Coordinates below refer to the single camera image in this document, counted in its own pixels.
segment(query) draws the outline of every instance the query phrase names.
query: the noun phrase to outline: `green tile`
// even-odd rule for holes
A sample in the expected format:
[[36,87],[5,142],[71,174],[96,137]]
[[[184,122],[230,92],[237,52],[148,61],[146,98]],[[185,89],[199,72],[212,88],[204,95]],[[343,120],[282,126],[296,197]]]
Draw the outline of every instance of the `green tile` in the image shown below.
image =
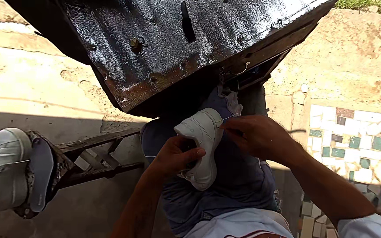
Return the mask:
[[349,181],[353,182],[353,175],[355,174],[354,171],[349,171]]
[[310,130],[310,136],[321,137],[323,136],[323,132],[320,130]]
[[375,136],[371,147],[381,151],[381,137]]
[[361,158],[359,160],[359,165],[361,165],[361,167],[363,167],[364,169],[368,169],[370,167],[370,160]]
[[330,147],[323,147],[322,157],[330,157]]
[[343,157],[345,157],[345,150],[344,149],[333,148],[333,149],[331,149],[331,156],[332,157],[343,158]]
[[361,138],[352,136],[349,140],[349,148],[359,149],[360,142],[361,142]]

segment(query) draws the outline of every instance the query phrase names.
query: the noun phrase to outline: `jeans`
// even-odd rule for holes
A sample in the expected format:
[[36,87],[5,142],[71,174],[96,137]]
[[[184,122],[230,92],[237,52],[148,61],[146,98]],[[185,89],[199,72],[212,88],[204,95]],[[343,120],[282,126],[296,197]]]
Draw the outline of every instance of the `jeans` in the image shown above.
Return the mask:
[[[148,122],[140,133],[143,152],[151,163],[168,138],[176,136],[173,127],[185,118],[160,118]],[[173,176],[163,185],[162,204],[172,232],[185,236],[198,222],[242,208],[278,211],[276,185],[265,161],[242,154],[223,135],[214,153],[217,177],[205,191]]]

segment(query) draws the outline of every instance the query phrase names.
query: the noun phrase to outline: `insole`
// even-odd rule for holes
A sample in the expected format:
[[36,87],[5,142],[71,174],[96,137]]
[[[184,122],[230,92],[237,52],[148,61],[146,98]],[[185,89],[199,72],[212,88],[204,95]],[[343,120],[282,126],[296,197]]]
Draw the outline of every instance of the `insole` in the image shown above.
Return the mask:
[[29,168],[35,174],[35,182],[30,195],[30,208],[34,212],[41,212],[45,208],[47,188],[51,172],[54,167],[51,148],[41,138],[35,138],[32,142],[32,154]]

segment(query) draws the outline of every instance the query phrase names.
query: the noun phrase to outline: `white sneaker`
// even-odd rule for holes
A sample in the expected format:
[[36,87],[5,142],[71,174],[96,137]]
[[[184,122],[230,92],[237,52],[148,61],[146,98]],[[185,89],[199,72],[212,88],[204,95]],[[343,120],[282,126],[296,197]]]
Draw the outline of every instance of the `white sneaker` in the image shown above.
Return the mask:
[[28,187],[25,167],[32,144],[18,128],[0,130],[0,211],[24,202]]
[[193,139],[197,147],[205,149],[206,154],[197,161],[195,167],[181,173],[183,178],[200,191],[209,188],[217,176],[214,151],[223,136],[223,129],[219,128],[222,123],[216,110],[205,108],[174,127],[177,134]]

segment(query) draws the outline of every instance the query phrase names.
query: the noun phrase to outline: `metal hook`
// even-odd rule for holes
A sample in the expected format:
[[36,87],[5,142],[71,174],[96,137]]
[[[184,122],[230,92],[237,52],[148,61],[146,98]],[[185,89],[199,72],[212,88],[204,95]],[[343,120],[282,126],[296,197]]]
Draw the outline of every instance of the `metal hook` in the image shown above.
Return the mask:
[[245,64],[245,69],[244,69],[242,72],[240,72],[240,73],[238,73],[238,74],[234,74],[234,73],[232,73],[232,72],[230,72],[230,73],[233,74],[233,75],[240,75],[240,74],[242,74],[242,73],[244,73],[244,72],[246,71],[246,69],[248,68],[248,65],[249,65],[250,63],[251,63],[250,61],[246,62],[246,64]]

